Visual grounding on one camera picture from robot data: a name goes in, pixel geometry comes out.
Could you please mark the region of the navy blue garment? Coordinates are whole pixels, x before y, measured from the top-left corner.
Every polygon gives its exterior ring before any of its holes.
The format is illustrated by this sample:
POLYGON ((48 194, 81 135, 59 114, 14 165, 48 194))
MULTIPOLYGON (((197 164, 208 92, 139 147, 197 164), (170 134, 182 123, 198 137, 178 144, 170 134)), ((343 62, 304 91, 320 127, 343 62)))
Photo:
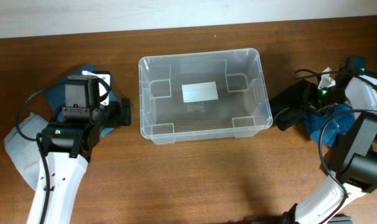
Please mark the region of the navy blue garment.
MULTIPOLYGON (((321 134, 324 124, 333 115, 351 110, 352 107, 348 104, 336 104, 324 108, 318 108, 313 112, 306 112, 299 121, 303 124, 305 130, 309 134, 311 140, 319 143, 319 136, 321 134)), ((332 147, 335 138, 339 134, 346 134, 355 122, 355 116, 353 113, 341 115, 332 120, 326 127, 322 144, 332 147)))

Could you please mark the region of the black garment with tape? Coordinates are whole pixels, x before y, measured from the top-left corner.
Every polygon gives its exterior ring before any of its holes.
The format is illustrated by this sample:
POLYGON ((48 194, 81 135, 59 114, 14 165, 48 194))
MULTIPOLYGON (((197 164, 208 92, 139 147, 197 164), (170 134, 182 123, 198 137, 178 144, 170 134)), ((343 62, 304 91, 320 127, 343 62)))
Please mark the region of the black garment with tape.
POLYGON ((316 84, 300 80, 269 100, 276 126, 285 131, 297 124, 307 113, 315 112, 318 108, 318 91, 316 84))

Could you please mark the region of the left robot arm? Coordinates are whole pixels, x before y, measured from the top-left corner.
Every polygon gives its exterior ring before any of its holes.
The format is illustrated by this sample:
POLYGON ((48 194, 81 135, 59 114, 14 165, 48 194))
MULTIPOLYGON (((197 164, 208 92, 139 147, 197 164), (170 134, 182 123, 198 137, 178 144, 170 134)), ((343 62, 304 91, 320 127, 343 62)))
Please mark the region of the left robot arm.
POLYGON ((84 71, 62 82, 65 99, 36 134, 38 183, 28 223, 70 223, 75 197, 102 130, 131 124, 131 101, 110 99, 108 71, 84 71))

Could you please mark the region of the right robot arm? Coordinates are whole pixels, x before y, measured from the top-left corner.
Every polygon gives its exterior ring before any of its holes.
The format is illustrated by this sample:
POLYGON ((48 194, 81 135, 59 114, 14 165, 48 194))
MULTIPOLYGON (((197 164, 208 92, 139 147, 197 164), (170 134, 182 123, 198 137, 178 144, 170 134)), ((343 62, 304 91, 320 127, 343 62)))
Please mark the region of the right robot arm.
POLYGON ((283 213, 279 223, 339 222, 350 202, 377 189, 377 73, 351 55, 338 70, 299 69, 295 83, 271 100, 277 127, 302 121, 319 147, 327 175, 307 199, 283 213))

